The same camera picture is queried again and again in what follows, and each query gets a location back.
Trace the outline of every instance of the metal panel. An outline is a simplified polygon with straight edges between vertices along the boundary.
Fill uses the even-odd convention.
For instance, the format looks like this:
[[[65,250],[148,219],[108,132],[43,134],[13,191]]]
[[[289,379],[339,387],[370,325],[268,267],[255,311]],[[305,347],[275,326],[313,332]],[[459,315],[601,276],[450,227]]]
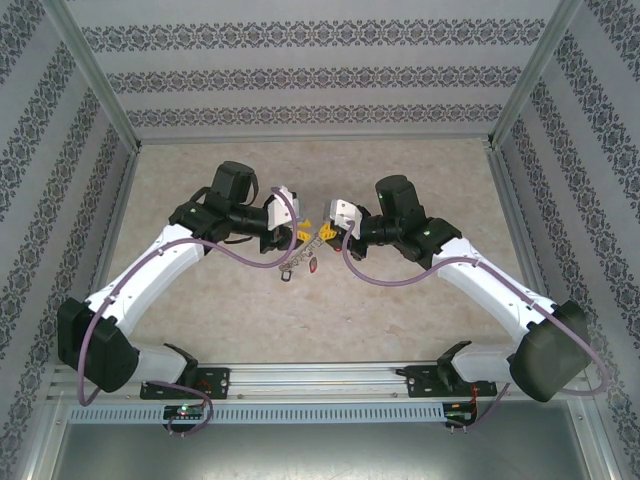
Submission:
[[[71,410],[73,425],[143,425],[163,421],[162,405],[97,405]],[[282,425],[332,423],[443,422],[441,403],[366,403],[311,405],[237,405],[216,402],[211,422],[216,425]],[[176,424],[199,423],[177,419]]]

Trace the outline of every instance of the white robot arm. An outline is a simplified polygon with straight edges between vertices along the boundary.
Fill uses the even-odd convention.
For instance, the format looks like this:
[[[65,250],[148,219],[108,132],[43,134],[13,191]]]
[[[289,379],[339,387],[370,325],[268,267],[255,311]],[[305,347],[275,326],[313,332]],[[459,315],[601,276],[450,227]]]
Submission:
[[[208,253],[198,243],[183,243],[163,249],[182,239],[224,241],[231,233],[260,238],[260,251],[285,250],[292,239],[288,225],[299,217],[295,193],[280,187],[280,194],[294,206],[292,219],[284,202],[271,196],[262,208],[245,205],[250,187],[257,194],[255,173],[249,167],[225,162],[216,172],[211,187],[200,189],[189,202],[179,206],[169,218],[169,225],[149,248],[118,278],[90,295],[84,302],[67,299],[58,310],[58,356],[74,369],[78,367],[84,333],[95,312],[110,300],[89,344],[85,377],[106,392],[118,390],[128,381],[162,381],[189,385],[197,361],[173,346],[151,346],[129,342],[144,312],[171,283]],[[139,262],[155,250],[161,254],[141,267]],[[114,287],[136,268],[135,276],[117,296]]]
[[[529,396],[544,402],[588,365],[585,352],[531,308],[537,305],[588,343],[584,312],[574,302],[559,306],[533,292],[486,259],[451,224],[427,217],[405,176],[380,180],[376,191],[382,215],[372,216],[366,208],[342,199],[327,204],[326,220],[338,233],[328,243],[342,248],[345,232],[353,225],[348,250],[356,260],[366,257],[369,245],[393,245],[425,269],[453,258],[471,260],[446,264],[438,276],[469,295],[511,336],[508,344],[461,342],[447,351],[438,360],[438,376],[448,387],[456,382],[515,382]],[[498,272],[531,302],[523,301],[486,269],[477,268],[480,264]]]

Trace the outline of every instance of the patterned wallpaper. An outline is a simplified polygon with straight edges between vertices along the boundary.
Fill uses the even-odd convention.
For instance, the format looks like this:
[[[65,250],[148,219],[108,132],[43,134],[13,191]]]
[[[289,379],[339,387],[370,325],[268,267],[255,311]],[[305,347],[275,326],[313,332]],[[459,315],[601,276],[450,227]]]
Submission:
[[[129,152],[35,0],[0,1],[0,479],[37,423],[55,312],[86,296]]]
[[[584,2],[502,145],[547,288],[585,309],[611,373],[598,402],[623,478],[640,478],[639,19]]]
[[[68,3],[143,140],[488,134],[558,0]]]

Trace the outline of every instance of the black bracket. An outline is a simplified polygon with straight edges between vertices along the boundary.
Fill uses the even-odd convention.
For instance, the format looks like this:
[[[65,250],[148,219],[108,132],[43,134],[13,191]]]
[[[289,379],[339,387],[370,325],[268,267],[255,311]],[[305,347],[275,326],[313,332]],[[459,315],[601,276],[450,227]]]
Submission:
[[[212,400],[226,400],[229,393],[231,370],[228,368],[198,367],[191,388],[200,390]],[[199,400],[200,397],[175,388],[164,388],[151,383],[140,387],[142,400]]]
[[[478,419],[477,402],[443,403],[444,416],[447,419],[444,426],[447,428],[463,428],[473,425]]]
[[[406,377],[409,398],[472,397],[474,385],[478,397],[495,397],[498,394],[493,382],[458,382],[448,387],[438,376],[437,365],[410,365],[397,369],[396,374]]]

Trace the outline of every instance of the beige floor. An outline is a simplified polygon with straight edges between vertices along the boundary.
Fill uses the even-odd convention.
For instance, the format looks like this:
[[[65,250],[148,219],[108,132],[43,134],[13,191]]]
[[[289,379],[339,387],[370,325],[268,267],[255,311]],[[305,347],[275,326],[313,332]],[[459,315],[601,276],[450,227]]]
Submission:
[[[174,208],[210,184],[224,160],[251,165],[262,202],[274,185],[302,198],[314,227],[324,202],[342,197],[378,213],[374,184],[405,174],[427,215],[447,219],[493,262],[520,278],[502,210],[479,140],[301,142],[145,146],[120,231],[110,278],[156,237]],[[260,257],[257,240],[234,247]],[[398,289],[355,278],[340,255],[317,250],[290,283],[211,253],[149,309],[133,339],[171,342],[202,362],[429,360],[460,340],[506,341],[506,332],[462,292],[438,278]],[[421,271],[392,247],[374,247],[359,264],[377,278]]]

